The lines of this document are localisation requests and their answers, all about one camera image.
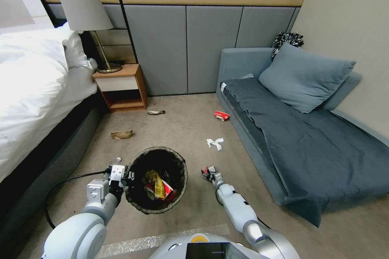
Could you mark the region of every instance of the trash can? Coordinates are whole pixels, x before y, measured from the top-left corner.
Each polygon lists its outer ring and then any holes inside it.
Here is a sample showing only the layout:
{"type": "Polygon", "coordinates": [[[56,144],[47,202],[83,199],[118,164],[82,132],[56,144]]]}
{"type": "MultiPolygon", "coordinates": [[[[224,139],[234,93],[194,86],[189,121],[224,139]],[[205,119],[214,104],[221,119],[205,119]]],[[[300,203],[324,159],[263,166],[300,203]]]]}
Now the trash can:
{"type": "Polygon", "coordinates": [[[135,180],[126,191],[126,199],[145,214],[160,214],[170,210],[184,195],[188,181],[185,160],[180,154],[166,147],[152,147],[140,152],[129,164],[135,180]],[[176,191],[172,200],[151,200],[142,178],[147,171],[155,170],[176,191]]]}

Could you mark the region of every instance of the white pillow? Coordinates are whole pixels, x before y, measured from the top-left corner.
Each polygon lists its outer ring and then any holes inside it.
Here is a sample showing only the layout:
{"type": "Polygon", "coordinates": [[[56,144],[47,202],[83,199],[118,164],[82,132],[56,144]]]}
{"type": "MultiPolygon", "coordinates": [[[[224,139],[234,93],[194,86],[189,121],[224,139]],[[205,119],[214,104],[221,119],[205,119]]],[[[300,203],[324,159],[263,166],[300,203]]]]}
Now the white pillow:
{"type": "Polygon", "coordinates": [[[69,28],[66,22],[63,26],[58,28],[51,28],[45,30],[31,30],[26,32],[13,32],[4,35],[20,36],[23,38],[53,40],[61,43],[65,47],[65,57],[69,68],[85,66],[92,68],[87,56],[82,48],[81,38],[79,33],[69,28]]]}

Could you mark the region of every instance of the blue pillow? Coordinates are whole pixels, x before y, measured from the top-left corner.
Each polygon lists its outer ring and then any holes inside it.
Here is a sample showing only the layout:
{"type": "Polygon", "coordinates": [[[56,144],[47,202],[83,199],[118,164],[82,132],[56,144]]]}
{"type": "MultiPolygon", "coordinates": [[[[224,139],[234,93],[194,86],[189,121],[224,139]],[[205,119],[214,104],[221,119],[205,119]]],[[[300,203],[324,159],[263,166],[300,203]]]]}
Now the blue pillow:
{"type": "Polygon", "coordinates": [[[310,113],[343,83],[354,61],[316,55],[285,43],[259,82],[284,103],[310,113]]]}

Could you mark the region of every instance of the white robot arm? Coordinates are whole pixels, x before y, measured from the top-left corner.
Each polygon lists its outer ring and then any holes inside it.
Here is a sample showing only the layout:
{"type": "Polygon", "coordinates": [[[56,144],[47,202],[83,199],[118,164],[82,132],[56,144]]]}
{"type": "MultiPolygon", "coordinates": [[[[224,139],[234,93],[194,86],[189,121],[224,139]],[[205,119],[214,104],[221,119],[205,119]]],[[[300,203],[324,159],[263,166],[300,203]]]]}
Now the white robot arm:
{"type": "MultiPolygon", "coordinates": [[[[244,234],[255,252],[224,237],[192,234],[166,241],[150,259],[198,258],[199,254],[207,258],[213,247],[222,256],[218,258],[299,259],[296,250],[283,235],[259,222],[248,202],[233,186],[223,181],[216,167],[208,167],[203,176],[212,182],[217,198],[224,205],[235,229],[244,234]]],[[[109,181],[95,179],[89,183],[86,187],[87,204],[80,214],[64,221],[49,234],[42,259],[93,259],[104,243],[105,227],[120,203],[123,184],[127,185],[132,180],[134,173],[128,172],[126,166],[113,165],[109,181]]]]}
{"type": "Polygon", "coordinates": [[[88,201],[81,213],[59,224],[45,241],[43,259],[93,259],[104,243],[106,226],[123,193],[122,180],[131,172],[113,165],[110,180],[94,179],[86,186],[88,201]]]}
{"type": "Polygon", "coordinates": [[[244,235],[253,250],[271,259],[300,259],[292,244],[281,233],[259,222],[253,208],[232,185],[224,182],[216,167],[207,167],[202,173],[216,188],[216,196],[235,229],[244,235]]]}

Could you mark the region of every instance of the gray lampshade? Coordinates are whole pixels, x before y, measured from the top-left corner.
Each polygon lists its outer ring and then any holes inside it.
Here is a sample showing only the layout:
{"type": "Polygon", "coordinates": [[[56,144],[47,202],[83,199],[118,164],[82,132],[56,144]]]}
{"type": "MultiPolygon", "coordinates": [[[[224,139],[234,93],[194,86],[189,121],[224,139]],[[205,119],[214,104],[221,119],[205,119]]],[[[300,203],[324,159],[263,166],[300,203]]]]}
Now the gray lampshade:
{"type": "Polygon", "coordinates": [[[113,28],[100,0],[61,0],[71,30],[113,28]]]}

